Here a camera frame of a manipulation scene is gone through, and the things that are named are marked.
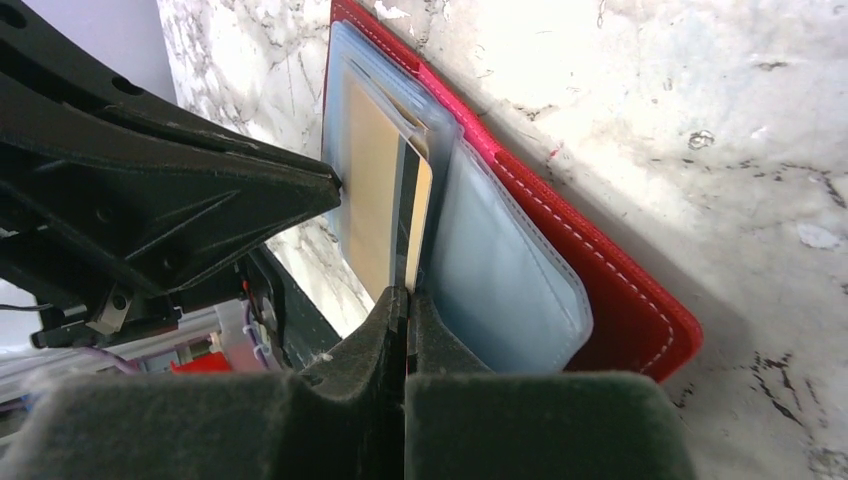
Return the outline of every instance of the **red leather cover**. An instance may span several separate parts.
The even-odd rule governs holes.
[[[355,25],[454,114],[465,128],[465,139],[583,280],[595,325],[568,370],[630,370],[660,382],[694,356],[703,332],[689,311],[498,143],[426,62],[356,0],[333,0],[330,21],[343,20]]]

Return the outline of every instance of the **black cable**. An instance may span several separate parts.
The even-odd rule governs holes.
[[[7,305],[5,303],[0,303],[0,310],[9,310],[12,312],[41,312],[49,308],[53,308],[53,304],[45,303],[43,305],[32,305],[29,307],[22,307],[20,305]]]

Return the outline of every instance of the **red wallet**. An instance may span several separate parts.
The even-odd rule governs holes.
[[[594,328],[567,370],[630,370],[661,382],[695,355],[703,332],[680,302],[498,143],[439,75],[356,0],[333,0],[330,23],[344,20],[418,79],[456,117],[465,129],[465,140],[583,280]]]

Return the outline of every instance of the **marble table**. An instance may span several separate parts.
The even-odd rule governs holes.
[[[702,478],[848,478],[848,9],[366,5],[700,319],[666,384]],[[159,0],[179,104],[318,158],[327,0]],[[322,219],[272,246],[343,335],[372,302]]]

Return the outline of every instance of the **leather wallet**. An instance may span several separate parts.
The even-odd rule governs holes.
[[[356,0],[333,0],[330,22],[348,21],[450,111],[464,139],[582,280],[594,317],[567,370],[630,370],[665,380],[703,343],[694,316],[621,248],[503,147],[439,75]]]

